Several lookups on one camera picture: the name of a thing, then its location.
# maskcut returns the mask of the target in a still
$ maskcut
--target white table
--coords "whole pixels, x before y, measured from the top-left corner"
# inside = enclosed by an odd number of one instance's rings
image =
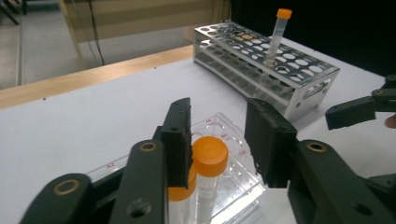
[[[323,103],[293,125],[299,140],[331,145],[363,177],[396,172],[395,132],[377,120],[328,131],[325,111],[369,95],[384,78],[287,39],[283,43],[341,68]],[[129,153],[163,124],[169,105],[191,98],[191,123],[222,112],[245,127],[246,102],[232,87],[192,59],[169,63],[75,91],[0,110],[0,217],[20,221],[53,178],[87,173]],[[295,223],[286,189],[268,189],[244,223]]]

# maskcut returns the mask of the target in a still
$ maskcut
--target screw hole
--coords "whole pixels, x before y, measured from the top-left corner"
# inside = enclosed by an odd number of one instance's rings
[[[308,143],[306,146],[316,152],[325,152],[327,150],[325,146],[319,143]]]
[[[366,205],[364,205],[362,203],[353,204],[353,208],[360,214],[363,214],[368,217],[373,214],[373,211],[369,207],[367,207]]]
[[[145,143],[142,146],[140,146],[140,150],[142,151],[152,151],[157,147],[154,143]]]
[[[126,213],[133,218],[139,218],[147,215],[151,211],[151,201],[149,199],[136,199],[132,201],[126,210]]]
[[[65,195],[78,189],[79,181],[76,179],[68,179],[59,183],[53,190],[56,195]]]

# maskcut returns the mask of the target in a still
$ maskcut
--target orange screw cap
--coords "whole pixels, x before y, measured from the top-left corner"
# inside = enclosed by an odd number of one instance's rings
[[[196,179],[197,173],[194,165],[192,165],[189,170],[189,187],[187,189],[178,187],[168,188],[168,200],[172,202],[180,202],[190,197],[195,191]]]
[[[227,167],[228,148],[217,137],[201,137],[192,145],[192,158],[197,174],[218,176]]]
[[[286,8],[280,8],[277,11],[276,16],[280,19],[285,19],[288,20],[291,17],[291,10],[290,9],[286,9]]]

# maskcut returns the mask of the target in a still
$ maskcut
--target metal test tube rack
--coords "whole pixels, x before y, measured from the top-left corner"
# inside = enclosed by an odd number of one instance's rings
[[[283,44],[276,64],[265,65],[270,42],[231,21],[203,26],[194,30],[194,60],[295,121],[320,105],[340,69]]]

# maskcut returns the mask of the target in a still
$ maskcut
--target clear plastic tube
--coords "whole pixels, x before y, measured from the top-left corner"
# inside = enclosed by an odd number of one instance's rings
[[[189,171],[189,185],[186,189],[179,187],[168,188],[169,223],[189,223],[191,217],[190,200],[196,188],[196,178],[195,167],[192,165]]]
[[[227,166],[228,148],[217,137],[205,136],[193,144],[192,157],[197,172],[195,222],[210,223],[218,198],[219,176]]]
[[[190,218],[190,197],[179,201],[169,201],[169,223],[187,224]]]
[[[198,175],[197,182],[195,219],[197,224],[201,224],[212,218],[213,208],[218,198],[219,176]]]
[[[275,65],[276,53],[279,49],[280,41],[282,40],[283,33],[285,32],[286,25],[291,16],[291,10],[280,8],[276,14],[276,24],[272,35],[270,47],[268,48],[267,56],[264,63],[268,66]]]

